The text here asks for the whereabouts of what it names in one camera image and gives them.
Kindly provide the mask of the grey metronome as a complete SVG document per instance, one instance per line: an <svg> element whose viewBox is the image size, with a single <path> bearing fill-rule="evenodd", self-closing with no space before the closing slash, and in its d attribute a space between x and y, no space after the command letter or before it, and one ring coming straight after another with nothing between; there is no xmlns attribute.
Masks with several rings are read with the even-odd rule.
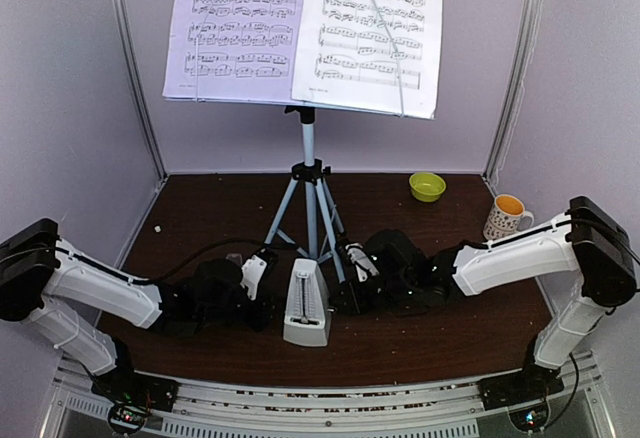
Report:
<svg viewBox="0 0 640 438"><path fill-rule="evenodd" d="M329 290L318 263L297 258L289 281L283 339L301 347L326 347L331 316Z"/></svg>

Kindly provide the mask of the clear metronome front cover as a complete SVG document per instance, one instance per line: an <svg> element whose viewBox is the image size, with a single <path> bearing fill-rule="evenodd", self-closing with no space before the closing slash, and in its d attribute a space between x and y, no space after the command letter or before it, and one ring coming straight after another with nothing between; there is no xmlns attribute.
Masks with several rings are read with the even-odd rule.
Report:
<svg viewBox="0 0 640 438"><path fill-rule="evenodd" d="M241 253L228 253L225 256L225 259L238 266L242 266L244 263L244 259Z"/></svg>

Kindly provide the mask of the light blue music stand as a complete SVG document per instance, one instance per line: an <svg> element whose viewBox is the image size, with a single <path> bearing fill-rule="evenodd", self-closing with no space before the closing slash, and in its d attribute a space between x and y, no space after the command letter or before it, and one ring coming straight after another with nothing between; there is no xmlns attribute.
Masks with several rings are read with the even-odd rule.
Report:
<svg viewBox="0 0 640 438"><path fill-rule="evenodd" d="M258 250L269 248L275 252L293 249L299 257L314 260L318 265L330 260L333 262L339 281L342 266L336 251L336 243L342 237L347 238L347 234L327 184L331 169L325 167L322 160L315 156L316 109L311 106L288 105L284 112L296 113L299 117L302 129L303 160L291 168L289 183L265 239L262 242L254 240L252 243L258 247ZM305 190L308 241L306 248L297 244L281 228L294 193L300 185Z"/></svg>

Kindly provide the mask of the white sheet music page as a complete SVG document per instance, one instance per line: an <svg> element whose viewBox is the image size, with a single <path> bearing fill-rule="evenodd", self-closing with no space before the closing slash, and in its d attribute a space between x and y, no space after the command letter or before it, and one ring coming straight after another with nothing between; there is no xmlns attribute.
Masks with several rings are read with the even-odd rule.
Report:
<svg viewBox="0 0 640 438"><path fill-rule="evenodd" d="M443 0L303 0L291 96L431 119L442 33Z"/></svg>

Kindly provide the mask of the purple sheet music page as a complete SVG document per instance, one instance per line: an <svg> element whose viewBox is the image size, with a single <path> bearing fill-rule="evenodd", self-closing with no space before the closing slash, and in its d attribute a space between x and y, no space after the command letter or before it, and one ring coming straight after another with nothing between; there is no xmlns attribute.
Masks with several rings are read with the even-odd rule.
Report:
<svg viewBox="0 0 640 438"><path fill-rule="evenodd" d="M288 104L303 0L174 0L163 96Z"/></svg>

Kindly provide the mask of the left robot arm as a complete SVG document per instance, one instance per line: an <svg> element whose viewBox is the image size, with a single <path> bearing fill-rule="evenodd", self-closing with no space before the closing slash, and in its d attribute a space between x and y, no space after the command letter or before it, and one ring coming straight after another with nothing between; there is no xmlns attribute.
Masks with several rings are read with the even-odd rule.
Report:
<svg viewBox="0 0 640 438"><path fill-rule="evenodd" d="M33 326L55 348L81 362L97 385L123 402L144 391L127 345L67 305L84 303L160 335L190 337L217 322L241 321L255 331L270 321L271 300L259 289L277 263L259 248L242 265L200 263L175 284L125 273L78 250L42 218L1 244L1 318Z"/></svg>

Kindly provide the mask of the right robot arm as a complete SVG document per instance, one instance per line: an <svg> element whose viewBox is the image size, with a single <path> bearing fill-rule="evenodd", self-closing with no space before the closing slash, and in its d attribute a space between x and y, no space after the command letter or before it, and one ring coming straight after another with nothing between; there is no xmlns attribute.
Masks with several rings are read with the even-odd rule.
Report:
<svg viewBox="0 0 640 438"><path fill-rule="evenodd" d="M364 244L341 241L338 250L353 274L330 303L352 315L382 304L433 308L535 276L577 273L569 303L532 339L513 377L513 391L526 400L557 377L603 316L638 292L639 259L627 232L585 196L527 230L483 243L464 240L431 256L395 229L379 231Z"/></svg>

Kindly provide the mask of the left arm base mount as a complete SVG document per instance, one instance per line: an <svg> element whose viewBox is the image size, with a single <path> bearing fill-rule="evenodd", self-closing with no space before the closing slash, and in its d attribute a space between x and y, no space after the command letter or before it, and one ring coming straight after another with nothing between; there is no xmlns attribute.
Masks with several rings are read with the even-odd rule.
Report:
<svg viewBox="0 0 640 438"><path fill-rule="evenodd" d="M99 396L144 410L170 412L178 395L175 380L134 373L132 376L101 375L93 379L91 391Z"/></svg>

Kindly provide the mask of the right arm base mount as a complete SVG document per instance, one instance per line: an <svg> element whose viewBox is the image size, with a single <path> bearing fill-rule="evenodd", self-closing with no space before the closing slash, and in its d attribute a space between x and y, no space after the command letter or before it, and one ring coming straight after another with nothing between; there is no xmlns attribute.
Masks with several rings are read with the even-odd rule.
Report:
<svg viewBox="0 0 640 438"><path fill-rule="evenodd" d="M486 411L540 401L564 389L560 378L536 381L525 379L519 373L484 378L478 382L479 394Z"/></svg>

